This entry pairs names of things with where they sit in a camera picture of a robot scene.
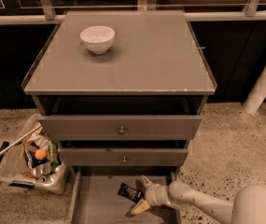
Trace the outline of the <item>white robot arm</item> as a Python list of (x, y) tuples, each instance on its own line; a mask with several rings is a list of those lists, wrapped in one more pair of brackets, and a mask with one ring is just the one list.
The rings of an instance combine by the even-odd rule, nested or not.
[(163, 186), (144, 175), (141, 178), (146, 188), (145, 197), (133, 208), (133, 215), (139, 215), (151, 206), (166, 205), (183, 210), (190, 205), (220, 224), (266, 224), (266, 188), (263, 186), (250, 184), (241, 188), (230, 203), (199, 192), (179, 180)]

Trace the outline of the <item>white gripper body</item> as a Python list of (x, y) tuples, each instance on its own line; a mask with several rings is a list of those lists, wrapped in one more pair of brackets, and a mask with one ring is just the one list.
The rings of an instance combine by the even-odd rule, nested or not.
[(146, 187), (146, 201), (153, 206), (170, 204), (168, 187), (160, 184), (151, 184)]

